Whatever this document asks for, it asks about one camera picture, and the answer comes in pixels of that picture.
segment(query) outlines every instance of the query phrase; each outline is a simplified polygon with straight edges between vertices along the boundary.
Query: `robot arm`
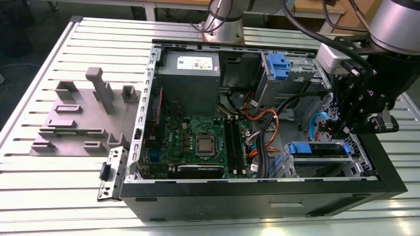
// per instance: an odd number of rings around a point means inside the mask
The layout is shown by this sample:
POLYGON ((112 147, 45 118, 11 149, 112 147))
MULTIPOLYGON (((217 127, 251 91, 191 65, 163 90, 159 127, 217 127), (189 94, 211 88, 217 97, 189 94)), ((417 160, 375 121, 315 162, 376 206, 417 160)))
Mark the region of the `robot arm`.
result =
POLYGON ((389 110, 397 96, 420 77, 420 2, 384 0, 371 23, 371 33, 337 37, 336 41, 361 55, 375 73, 325 44, 317 61, 335 75, 339 119, 329 122, 335 137, 345 133, 388 133, 399 130, 389 110))
MULTIPOLYGON (((287 0, 288 7, 293 0, 287 0)), ((275 14, 281 10, 281 1, 273 0, 212 0, 209 15, 203 28, 195 28, 203 33, 207 42, 243 43, 244 27, 243 14, 260 12, 275 14)))
POLYGON ((399 124, 389 110, 420 77, 420 1, 383 0, 368 34, 335 41, 299 24, 288 10, 292 5, 292 0, 212 0, 208 19, 197 30, 204 41, 243 43, 244 11, 273 14, 283 9, 303 33, 323 43, 316 59, 333 76, 339 109, 328 132, 335 137, 396 132, 399 124))

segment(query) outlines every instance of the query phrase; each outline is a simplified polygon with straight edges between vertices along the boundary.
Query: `wooden table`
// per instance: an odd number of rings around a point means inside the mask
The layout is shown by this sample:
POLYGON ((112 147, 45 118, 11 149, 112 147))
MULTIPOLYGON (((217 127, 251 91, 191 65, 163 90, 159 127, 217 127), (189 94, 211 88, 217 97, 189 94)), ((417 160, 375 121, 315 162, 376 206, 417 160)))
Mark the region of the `wooden table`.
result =
MULTIPOLYGON (((173 8, 173 9, 187 9, 187 10, 200 10, 205 11, 211 0, 56 0, 64 2, 76 3, 93 3, 105 5, 125 5, 125 6, 140 6, 145 9, 145 17, 148 21, 156 21, 156 8, 173 8)), ((317 18, 324 19, 323 4, 321 0, 289 0, 288 6, 292 7, 295 3, 293 14, 296 17, 304 18, 317 18)), ((347 9, 343 7, 340 2, 336 2, 333 7, 328 6, 328 12, 332 22, 336 24, 341 15, 347 13, 347 9)), ((249 14, 263 14, 259 12, 245 12, 249 14)), ((275 14, 276 16, 284 16, 280 10, 275 14)), ((333 28, 324 23, 320 32, 331 33, 333 28)))

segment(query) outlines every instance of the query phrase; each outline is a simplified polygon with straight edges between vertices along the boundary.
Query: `power cable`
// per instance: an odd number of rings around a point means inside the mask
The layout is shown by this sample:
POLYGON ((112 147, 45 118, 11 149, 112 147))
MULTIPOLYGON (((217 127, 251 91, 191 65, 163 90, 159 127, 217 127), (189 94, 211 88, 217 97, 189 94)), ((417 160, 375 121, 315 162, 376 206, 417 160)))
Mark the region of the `power cable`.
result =
POLYGON ((337 26, 333 24, 333 22, 331 21, 331 18, 329 18, 328 10, 327 10, 327 0, 323 0, 323 11, 324 11, 324 16, 325 16, 325 21, 332 28, 339 29, 339 30, 349 30, 349 31, 355 31, 355 32, 364 32, 364 33, 368 32, 365 29, 360 29, 356 27, 337 26))
POLYGON ((372 69, 371 64, 367 62, 367 60, 357 53, 355 53, 351 49, 348 49, 343 44, 340 44, 339 42, 333 41, 332 39, 327 38, 325 36, 320 35, 319 33, 313 32, 312 30, 309 30, 305 26, 303 26, 299 23, 299 21, 296 20, 296 18, 292 16, 291 11, 289 11, 288 6, 287 6, 285 0, 280 0, 280 1, 283 3, 284 15, 285 15, 287 19, 289 20, 289 22, 296 26, 296 28, 305 35, 308 35, 311 38, 313 38, 315 40, 317 40, 321 43, 324 43, 327 46, 329 46, 333 49, 336 49, 340 52, 343 52, 364 68, 365 76, 367 77, 372 77, 373 76, 373 69, 372 69))

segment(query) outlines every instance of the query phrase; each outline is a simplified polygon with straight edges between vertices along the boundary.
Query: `slotted metal tabletop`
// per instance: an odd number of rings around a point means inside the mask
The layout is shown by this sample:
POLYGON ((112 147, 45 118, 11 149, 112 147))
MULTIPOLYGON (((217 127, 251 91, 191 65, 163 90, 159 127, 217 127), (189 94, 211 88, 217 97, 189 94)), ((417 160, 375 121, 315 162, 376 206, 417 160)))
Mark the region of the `slotted metal tabletop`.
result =
MULTIPOLYGON (((255 45, 317 48, 296 31, 245 28, 255 45)), ((0 133, 0 233, 108 235, 420 235, 420 115, 404 94, 391 113, 400 132, 380 134, 408 192, 317 218, 141 222, 124 202, 97 203, 105 157, 29 156, 57 98, 60 80, 92 89, 84 77, 101 67, 111 87, 143 89, 152 38, 200 40, 188 24, 84 18, 71 22, 0 133)))

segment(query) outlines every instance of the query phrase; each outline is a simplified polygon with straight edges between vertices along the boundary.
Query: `metal bracket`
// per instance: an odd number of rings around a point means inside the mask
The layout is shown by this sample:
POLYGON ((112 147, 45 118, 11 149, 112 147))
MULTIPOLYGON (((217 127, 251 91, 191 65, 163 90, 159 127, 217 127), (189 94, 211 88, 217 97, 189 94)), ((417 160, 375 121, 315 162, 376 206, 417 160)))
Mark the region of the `metal bracket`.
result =
POLYGON ((123 185, 123 177, 125 164, 128 159, 128 150, 124 147, 111 149, 107 162, 104 162, 99 178, 100 183, 97 201, 119 202, 120 190, 123 185))

